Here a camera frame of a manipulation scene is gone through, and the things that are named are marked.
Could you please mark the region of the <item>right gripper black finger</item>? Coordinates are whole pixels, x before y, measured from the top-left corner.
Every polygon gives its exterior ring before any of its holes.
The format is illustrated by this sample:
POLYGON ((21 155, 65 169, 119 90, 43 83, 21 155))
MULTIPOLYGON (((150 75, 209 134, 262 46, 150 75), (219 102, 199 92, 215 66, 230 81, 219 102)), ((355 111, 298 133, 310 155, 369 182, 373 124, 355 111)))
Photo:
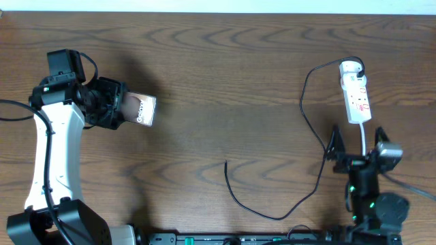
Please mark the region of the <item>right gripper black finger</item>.
POLYGON ((383 127, 378 127, 375 130, 375 145, 384 142, 390 142, 390 139, 384 131, 383 127))
POLYGON ((343 160, 345 157, 345 145, 338 125, 332 128, 332 135, 324 156, 327 160, 343 160))

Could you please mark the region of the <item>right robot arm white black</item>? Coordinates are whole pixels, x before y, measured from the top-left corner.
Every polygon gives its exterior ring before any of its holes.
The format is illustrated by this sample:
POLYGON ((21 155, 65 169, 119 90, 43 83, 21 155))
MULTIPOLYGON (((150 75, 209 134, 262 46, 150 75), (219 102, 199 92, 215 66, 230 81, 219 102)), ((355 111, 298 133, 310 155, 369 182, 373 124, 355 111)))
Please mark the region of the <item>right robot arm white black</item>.
POLYGON ((375 131, 375 147, 365 155, 346 153, 338 126, 334 126, 326 159, 334 161, 333 172, 347 174, 347 209, 353 226, 327 231, 325 240, 335 244, 401 244, 400 232, 407 219, 409 201, 392 192, 382 193, 378 175, 393 170, 403 149, 391 142, 382 127, 375 131))

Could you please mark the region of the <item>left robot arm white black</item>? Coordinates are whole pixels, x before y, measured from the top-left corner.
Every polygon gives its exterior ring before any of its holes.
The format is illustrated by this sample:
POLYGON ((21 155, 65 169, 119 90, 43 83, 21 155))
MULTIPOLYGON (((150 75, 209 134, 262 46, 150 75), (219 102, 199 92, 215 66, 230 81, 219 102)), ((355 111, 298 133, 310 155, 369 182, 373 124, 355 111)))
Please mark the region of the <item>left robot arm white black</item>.
POLYGON ((109 227, 88 207, 80 185, 84 129, 115 130, 124 122, 125 83, 94 74, 87 80, 76 50, 47 54, 49 75, 28 104, 37 127, 35 169, 23 212, 7 219, 14 244, 136 244, 132 225, 109 227))

